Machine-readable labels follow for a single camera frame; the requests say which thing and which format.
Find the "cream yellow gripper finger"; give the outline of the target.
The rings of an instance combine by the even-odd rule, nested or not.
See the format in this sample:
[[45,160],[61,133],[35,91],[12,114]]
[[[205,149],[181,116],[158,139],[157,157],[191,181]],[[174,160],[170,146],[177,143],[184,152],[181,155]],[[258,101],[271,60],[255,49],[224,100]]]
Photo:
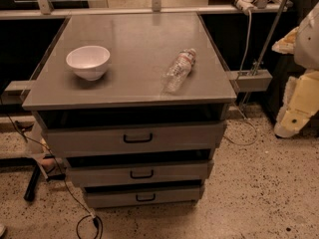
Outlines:
[[280,108],[274,133],[291,137],[309,123],[319,111],[319,72],[307,70],[299,78],[290,77],[286,83],[283,106]]

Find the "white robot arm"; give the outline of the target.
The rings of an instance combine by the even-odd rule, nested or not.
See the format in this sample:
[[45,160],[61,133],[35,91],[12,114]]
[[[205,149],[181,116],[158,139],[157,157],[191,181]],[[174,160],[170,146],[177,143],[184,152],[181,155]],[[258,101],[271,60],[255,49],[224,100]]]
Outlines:
[[294,62],[305,69],[299,78],[288,79],[276,118],[274,133],[287,138],[299,133],[319,112],[319,3],[272,50],[292,54]]

